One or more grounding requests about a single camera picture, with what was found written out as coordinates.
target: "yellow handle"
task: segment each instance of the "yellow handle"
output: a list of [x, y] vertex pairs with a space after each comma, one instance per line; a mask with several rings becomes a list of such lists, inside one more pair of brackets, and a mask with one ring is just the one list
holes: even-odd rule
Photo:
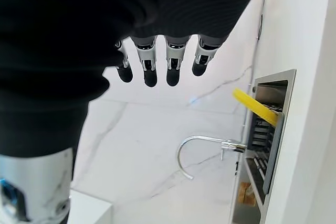
[[266, 122], [270, 123], [274, 127], [277, 126], [278, 115], [272, 110], [268, 109], [266, 106], [262, 105], [260, 102], [253, 99], [247, 93], [243, 92], [240, 89], [235, 89], [233, 91], [233, 96], [248, 109], [264, 119]]

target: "blue light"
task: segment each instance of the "blue light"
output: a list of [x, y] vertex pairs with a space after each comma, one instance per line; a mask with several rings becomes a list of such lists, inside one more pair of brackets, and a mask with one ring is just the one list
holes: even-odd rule
[[16, 198], [16, 195], [15, 195], [13, 186], [10, 185], [10, 184], [8, 184], [4, 178], [0, 179], [0, 184], [1, 184], [3, 187], [7, 188], [7, 190], [10, 192], [10, 195], [11, 195], [11, 197], [12, 197], [12, 204], [13, 204], [13, 205], [16, 205], [16, 203], [17, 203], [17, 198]]

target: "chrome faucet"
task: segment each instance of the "chrome faucet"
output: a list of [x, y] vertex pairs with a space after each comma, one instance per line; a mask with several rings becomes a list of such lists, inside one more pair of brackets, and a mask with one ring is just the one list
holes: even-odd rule
[[178, 168], [180, 169], [181, 173], [187, 177], [188, 179], [192, 180], [194, 176], [190, 175], [187, 173], [184, 168], [181, 165], [181, 160], [180, 160], [180, 155], [181, 155], [181, 149], [182, 147], [192, 141], [192, 140], [204, 140], [204, 141], [209, 141], [213, 143], [219, 143], [221, 144], [221, 160], [223, 160], [224, 157], [224, 152], [225, 151], [233, 151], [233, 152], [239, 152], [239, 153], [244, 153], [246, 149], [246, 145], [242, 144], [241, 142], [237, 140], [231, 140], [231, 139], [220, 139], [220, 138], [214, 138], [214, 137], [209, 137], [209, 136], [190, 136], [186, 138], [182, 143], [179, 145], [176, 151], [176, 161]]

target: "black fabric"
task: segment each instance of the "black fabric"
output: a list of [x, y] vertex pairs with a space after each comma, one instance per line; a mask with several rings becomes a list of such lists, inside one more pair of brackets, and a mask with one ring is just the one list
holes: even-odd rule
[[136, 37], [192, 34], [223, 38], [230, 34], [250, 0], [162, 0], [154, 23], [134, 31]]
[[0, 0], [0, 154], [76, 149], [88, 102], [109, 87], [103, 70], [122, 64], [117, 40], [225, 37], [248, 2]]

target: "black fingertip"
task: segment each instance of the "black fingertip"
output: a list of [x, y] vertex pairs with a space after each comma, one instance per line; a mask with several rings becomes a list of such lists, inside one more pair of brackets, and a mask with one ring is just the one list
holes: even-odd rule
[[157, 83], [156, 69], [143, 72], [145, 83], [148, 87], [154, 87]]
[[128, 65], [127, 68], [120, 67], [117, 69], [120, 79], [123, 82], [130, 82], [133, 79], [133, 73], [131, 65]]
[[180, 70], [167, 69], [167, 83], [169, 86], [176, 86], [180, 80]]
[[204, 72], [206, 70], [206, 65], [196, 64], [194, 62], [192, 70], [193, 70], [193, 74], [195, 76], [201, 76], [202, 74], [204, 74]]

